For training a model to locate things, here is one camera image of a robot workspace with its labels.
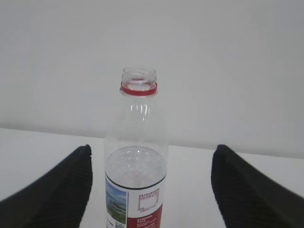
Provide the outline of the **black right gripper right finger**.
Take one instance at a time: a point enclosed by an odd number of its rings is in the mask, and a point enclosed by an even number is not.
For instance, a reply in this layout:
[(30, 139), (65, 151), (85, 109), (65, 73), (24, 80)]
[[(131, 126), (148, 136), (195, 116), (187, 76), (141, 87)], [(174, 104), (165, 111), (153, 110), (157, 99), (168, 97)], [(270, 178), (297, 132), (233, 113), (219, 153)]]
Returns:
[(211, 186), (227, 228), (302, 228), (304, 199), (226, 145), (217, 146)]

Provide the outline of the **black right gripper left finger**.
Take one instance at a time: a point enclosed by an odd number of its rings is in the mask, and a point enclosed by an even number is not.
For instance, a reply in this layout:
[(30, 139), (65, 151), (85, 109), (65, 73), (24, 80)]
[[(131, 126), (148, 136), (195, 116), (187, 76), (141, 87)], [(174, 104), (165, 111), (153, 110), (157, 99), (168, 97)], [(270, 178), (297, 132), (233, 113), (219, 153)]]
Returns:
[(2, 228), (78, 228), (89, 201), (92, 158), (80, 146), (54, 168), (0, 202)]

